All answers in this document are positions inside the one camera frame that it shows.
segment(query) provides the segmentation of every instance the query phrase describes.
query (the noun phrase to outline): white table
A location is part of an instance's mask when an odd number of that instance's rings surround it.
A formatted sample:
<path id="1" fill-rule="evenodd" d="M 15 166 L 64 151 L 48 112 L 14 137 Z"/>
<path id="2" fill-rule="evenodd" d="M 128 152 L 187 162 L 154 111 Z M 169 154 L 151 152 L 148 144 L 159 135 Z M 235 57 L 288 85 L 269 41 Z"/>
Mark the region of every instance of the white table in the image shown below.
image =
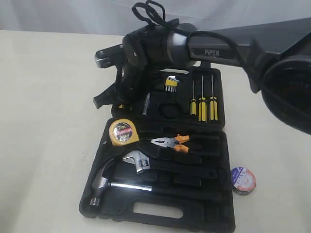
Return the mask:
<path id="1" fill-rule="evenodd" d="M 115 79 L 94 53 L 120 36 L 0 31 L 0 232 L 188 232 L 88 219 L 78 211 L 110 106 L 92 98 Z M 257 178 L 234 194 L 237 233 L 311 232 L 310 136 L 286 126 L 249 88 L 240 68 L 222 72 L 231 167 Z"/>

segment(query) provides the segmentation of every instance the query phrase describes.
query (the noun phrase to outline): robotic arm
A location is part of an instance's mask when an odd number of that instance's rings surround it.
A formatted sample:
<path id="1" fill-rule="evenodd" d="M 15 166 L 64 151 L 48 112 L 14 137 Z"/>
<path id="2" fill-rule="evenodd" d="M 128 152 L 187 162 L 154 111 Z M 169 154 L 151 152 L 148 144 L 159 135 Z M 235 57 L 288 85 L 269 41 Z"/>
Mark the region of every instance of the robotic arm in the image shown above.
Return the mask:
<path id="1" fill-rule="evenodd" d="M 150 4 L 161 7 L 162 18 Z M 277 118 L 311 134 L 311 18 L 202 32 L 178 19 L 166 22 L 164 8 L 151 0 L 132 11 L 148 25 L 95 54 L 99 68 L 117 68 L 115 83 L 94 98 L 97 108 L 141 99 L 150 73 L 206 61 L 242 67 Z"/>

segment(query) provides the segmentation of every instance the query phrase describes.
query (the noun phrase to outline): black cable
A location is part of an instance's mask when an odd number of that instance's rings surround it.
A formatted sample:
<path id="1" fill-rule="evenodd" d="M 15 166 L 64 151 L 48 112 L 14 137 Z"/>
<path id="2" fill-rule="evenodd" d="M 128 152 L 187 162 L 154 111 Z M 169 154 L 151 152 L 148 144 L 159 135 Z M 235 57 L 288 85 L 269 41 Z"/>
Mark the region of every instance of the black cable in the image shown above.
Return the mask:
<path id="1" fill-rule="evenodd" d="M 150 4 L 156 5 L 158 7 L 160 7 L 162 9 L 162 13 L 163 13 L 163 17 L 161 17 L 156 10 L 150 6 Z M 143 8 L 146 11 L 146 14 L 148 15 L 149 18 L 143 17 L 137 10 L 137 8 Z M 201 36 L 209 36 L 209 37 L 214 37 L 217 39 L 220 39 L 222 41 L 224 41 L 229 48 L 232 50 L 232 52 L 234 53 L 237 61 L 240 63 L 241 67 L 243 68 L 243 70 L 246 72 L 246 74 L 248 75 L 249 78 L 252 79 L 252 81 L 254 81 L 261 90 L 264 90 L 265 92 L 269 93 L 271 97 L 273 97 L 275 100 L 282 102 L 283 104 L 285 104 L 286 107 L 292 109 L 293 111 L 295 111 L 297 114 L 306 117 L 307 119 L 311 120 L 311 116 L 309 116 L 308 114 L 304 113 L 303 111 L 295 108 L 294 106 L 292 106 L 291 104 L 287 103 L 285 100 L 283 100 L 280 96 L 276 95 L 275 93 L 273 93 L 269 88 L 267 88 L 264 84 L 262 84 L 259 80 L 254 79 L 253 76 L 253 72 L 248 68 L 248 66 L 246 65 L 245 61 L 242 59 L 238 49 L 237 49 L 237 44 L 231 40 L 230 38 L 218 34 L 218 33 L 213 33 L 213 32 L 209 32 L 209 31 L 195 31 L 192 33 L 189 33 L 187 31 L 181 30 L 176 28 L 175 26 L 171 25 L 170 23 L 165 21 L 165 8 L 163 7 L 163 5 L 161 5 L 158 2 L 152 1 L 152 0 L 147 0 L 145 3 L 142 2 L 138 2 L 136 3 L 133 7 L 132 7 L 132 11 L 134 13 L 134 15 L 142 20 L 142 21 L 146 21 L 149 25 L 152 25 L 154 23 L 161 25 L 167 29 L 170 29 L 172 31 L 174 31 L 175 33 L 184 35 L 187 37 L 186 39 L 186 45 L 188 44 L 188 42 L 190 41 L 190 39 L 194 36 L 194 35 L 201 35 Z"/>

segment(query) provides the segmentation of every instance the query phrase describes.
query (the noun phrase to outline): white wall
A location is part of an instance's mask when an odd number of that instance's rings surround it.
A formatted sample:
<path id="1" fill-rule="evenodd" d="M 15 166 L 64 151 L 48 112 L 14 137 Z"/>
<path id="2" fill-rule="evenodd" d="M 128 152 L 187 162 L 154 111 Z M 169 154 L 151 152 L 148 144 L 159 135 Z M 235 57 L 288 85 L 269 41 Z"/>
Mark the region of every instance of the white wall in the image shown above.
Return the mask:
<path id="1" fill-rule="evenodd" d="M 144 23 L 131 7 L 143 0 L 0 0 L 0 29 L 123 35 Z M 202 30 L 311 17 L 311 0 L 158 0 L 167 18 Z"/>

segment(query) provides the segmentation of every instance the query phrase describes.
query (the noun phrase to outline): yellow tape measure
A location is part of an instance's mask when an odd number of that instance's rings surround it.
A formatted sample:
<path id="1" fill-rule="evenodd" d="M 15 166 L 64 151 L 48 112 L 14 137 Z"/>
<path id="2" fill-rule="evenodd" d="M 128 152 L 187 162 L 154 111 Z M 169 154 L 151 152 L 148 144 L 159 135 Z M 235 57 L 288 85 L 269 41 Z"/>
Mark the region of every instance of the yellow tape measure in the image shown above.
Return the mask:
<path id="1" fill-rule="evenodd" d="M 139 141 L 135 125 L 128 119 L 113 122 L 109 128 L 109 136 L 114 146 L 124 146 Z"/>

